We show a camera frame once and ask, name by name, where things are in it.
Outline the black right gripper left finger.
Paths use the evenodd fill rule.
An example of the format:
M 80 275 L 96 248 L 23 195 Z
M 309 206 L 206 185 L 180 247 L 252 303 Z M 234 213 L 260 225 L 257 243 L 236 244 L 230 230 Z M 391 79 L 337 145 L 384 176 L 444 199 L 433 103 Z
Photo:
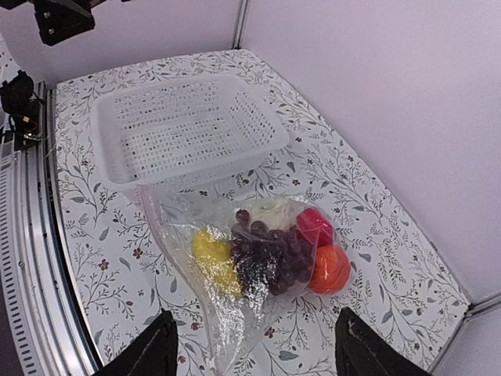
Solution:
M 116 359 L 94 375 L 175 376 L 177 356 L 177 323 L 170 311 L 163 310 Z

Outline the orange toy pepper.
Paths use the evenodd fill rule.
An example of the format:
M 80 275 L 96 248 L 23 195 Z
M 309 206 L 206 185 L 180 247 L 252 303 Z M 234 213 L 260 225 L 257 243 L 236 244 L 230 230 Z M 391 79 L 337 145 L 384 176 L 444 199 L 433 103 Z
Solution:
M 333 295 L 344 289 L 351 265 L 342 247 L 326 245 L 316 251 L 315 267 L 308 287 L 318 295 Z

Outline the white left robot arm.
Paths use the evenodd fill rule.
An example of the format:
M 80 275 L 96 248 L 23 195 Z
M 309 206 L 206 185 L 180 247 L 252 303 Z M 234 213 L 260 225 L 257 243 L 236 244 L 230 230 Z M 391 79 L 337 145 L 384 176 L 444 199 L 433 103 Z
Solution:
M 49 83 L 104 68 L 105 23 L 130 1 L 2 1 L 1 80 L 17 71 Z

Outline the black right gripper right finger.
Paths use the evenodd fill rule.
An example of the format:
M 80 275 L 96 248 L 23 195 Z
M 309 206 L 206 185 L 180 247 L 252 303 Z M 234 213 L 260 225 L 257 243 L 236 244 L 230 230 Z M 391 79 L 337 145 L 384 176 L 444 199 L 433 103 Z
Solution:
M 354 311 L 344 307 L 335 325 L 335 363 L 340 376 L 428 376 L 393 350 Z

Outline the white toy cabbage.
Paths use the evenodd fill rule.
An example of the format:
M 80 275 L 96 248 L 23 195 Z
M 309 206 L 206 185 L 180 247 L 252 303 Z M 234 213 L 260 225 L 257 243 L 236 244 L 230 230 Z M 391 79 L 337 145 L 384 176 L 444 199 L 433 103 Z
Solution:
M 296 223 L 296 202 L 290 198 L 275 197 L 249 204 L 251 221 L 260 221 L 267 230 L 288 230 Z

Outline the dark red toy grapes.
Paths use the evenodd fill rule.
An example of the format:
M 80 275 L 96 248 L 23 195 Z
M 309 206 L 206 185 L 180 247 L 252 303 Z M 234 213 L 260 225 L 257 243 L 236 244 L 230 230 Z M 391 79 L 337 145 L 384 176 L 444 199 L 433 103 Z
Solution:
M 279 296 L 310 282 L 315 247 L 300 238 L 296 226 L 267 230 L 263 222 L 252 222 L 250 212 L 241 208 L 236 211 L 231 234 L 230 258 L 244 295 L 264 291 Z

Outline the white plastic mesh basket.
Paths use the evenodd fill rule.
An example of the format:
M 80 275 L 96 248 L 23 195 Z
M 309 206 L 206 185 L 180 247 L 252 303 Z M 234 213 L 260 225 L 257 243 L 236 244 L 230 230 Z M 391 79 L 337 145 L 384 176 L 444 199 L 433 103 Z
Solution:
M 290 142 L 271 105 L 229 74 L 169 78 L 95 99 L 90 132 L 103 185 L 179 192 L 258 167 Z

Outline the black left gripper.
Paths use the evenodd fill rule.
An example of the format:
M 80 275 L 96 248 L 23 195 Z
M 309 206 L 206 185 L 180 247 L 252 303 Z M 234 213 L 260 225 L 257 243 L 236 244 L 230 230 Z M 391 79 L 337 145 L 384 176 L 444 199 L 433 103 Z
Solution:
M 54 46 L 91 31 L 96 26 L 92 10 L 106 0 L 1 0 L 1 8 L 13 10 L 29 3 L 34 9 L 41 41 Z

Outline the yellow toy lemon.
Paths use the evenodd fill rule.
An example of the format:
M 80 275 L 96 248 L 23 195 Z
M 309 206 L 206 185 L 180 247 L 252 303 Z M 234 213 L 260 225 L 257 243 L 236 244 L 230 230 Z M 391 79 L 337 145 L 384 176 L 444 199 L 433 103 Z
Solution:
M 221 293 L 242 298 L 242 289 L 230 258 L 230 246 L 206 230 L 197 232 L 192 241 L 196 264 L 208 282 Z

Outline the clear zip top bag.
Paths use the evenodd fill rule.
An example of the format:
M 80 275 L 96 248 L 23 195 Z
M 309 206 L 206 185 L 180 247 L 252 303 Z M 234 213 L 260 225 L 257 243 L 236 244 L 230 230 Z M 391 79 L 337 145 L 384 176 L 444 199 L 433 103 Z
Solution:
M 333 223 L 303 195 L 228 201 L 144 186 L 139 196 L 159 249 L 201 304 L 216 375 L 294 299 L 336 295 L 350 279 Z

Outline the red toy pepper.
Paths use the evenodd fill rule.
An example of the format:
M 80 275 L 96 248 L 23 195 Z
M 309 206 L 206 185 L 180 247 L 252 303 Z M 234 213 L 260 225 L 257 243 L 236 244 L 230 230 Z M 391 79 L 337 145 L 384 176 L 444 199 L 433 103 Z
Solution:
M 334 244 L 332 225 L 315 208 L 306 208 L 297 216 L 297 228 L 303 238 L 316 247 Z

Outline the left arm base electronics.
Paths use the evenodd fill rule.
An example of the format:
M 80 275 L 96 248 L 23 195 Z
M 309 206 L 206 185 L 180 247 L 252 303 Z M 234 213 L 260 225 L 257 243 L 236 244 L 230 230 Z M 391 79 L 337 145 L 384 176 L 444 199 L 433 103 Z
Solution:
M 40 110 L 45 104 L 34 90 L 34 81 L 23 70 L 18 70 L 11 81 L 1 86 L 1 105 L 7 114 L 8 138 L 14 142 L 14 150 L 33 146 L 41 139 Z

